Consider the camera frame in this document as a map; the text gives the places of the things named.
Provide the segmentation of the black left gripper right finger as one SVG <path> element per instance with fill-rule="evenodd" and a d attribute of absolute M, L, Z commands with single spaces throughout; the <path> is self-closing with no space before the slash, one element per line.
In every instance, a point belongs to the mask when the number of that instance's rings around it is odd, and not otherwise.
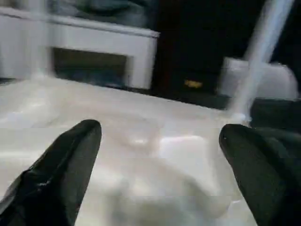
<path fill-rule="evenodd" d="M 301 135 L 225 125 L 219 144 L 259 226 L 301 224 Z"/>

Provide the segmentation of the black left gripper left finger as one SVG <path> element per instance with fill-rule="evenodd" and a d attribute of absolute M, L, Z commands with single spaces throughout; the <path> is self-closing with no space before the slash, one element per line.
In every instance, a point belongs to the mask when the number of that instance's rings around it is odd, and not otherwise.
<path fill-rule="evenodd" d="M 58 136 L 8 187 L 0 201 L 2 226 L 73 226 L 102 139 L 87 119 Z"/>

